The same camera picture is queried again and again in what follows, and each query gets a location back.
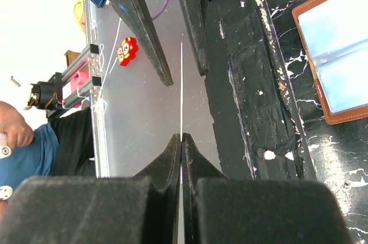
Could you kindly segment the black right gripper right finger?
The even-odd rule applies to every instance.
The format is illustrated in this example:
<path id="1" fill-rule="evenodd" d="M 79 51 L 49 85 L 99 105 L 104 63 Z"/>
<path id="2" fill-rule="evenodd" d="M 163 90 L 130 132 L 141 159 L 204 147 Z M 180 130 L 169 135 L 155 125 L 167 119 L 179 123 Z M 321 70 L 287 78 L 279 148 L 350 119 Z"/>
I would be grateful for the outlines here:
<path id="1" fill-rule="evenodd" d="M 300 180 L 232 180 L 182 139 L 186 243 L 352 243 L 334 195 Z"/>

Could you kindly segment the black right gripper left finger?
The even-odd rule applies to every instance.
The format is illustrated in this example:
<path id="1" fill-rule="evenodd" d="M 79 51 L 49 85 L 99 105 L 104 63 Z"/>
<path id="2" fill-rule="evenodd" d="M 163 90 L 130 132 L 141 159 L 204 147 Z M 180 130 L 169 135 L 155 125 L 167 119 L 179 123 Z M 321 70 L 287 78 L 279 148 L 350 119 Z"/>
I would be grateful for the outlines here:
<path id="1" fill-rule="evenodd" d="M 181 142 L 131 178 L 33 177 L 15 191 L 2 243 L 177 243 Z"/>

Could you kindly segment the gold credit card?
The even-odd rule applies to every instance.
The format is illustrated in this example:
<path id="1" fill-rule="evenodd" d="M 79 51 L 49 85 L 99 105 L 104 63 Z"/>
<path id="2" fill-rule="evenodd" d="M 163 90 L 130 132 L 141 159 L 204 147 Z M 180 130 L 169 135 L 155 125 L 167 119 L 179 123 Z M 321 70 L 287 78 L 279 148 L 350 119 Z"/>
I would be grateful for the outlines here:
<path id="1" fill-rule="evenodd" d="M 180 79 L 180 141 L 183 143 L 183 42 L 181 42 L 181 71 L 180 71 L 181 79 Z M 180 163 L 180 172 L 179 172 L 179 223 L 178 223 L 178 243 L 185 242 L 185 232 L 184 232 L 184 219 L 183 219 L 183 172 L 182 172 L 182 163 Z"/>

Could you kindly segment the brown leather card holder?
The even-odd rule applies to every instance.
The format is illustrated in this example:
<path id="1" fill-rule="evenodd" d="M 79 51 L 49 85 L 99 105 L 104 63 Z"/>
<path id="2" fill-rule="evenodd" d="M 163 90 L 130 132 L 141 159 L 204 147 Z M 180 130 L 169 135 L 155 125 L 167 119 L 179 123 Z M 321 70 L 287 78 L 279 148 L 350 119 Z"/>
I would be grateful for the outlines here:
<path id="1" fill-rule="evenodd" d="M 327 124 L 367 117 L 367 0 L 308 0 L 292 10 Z"/>

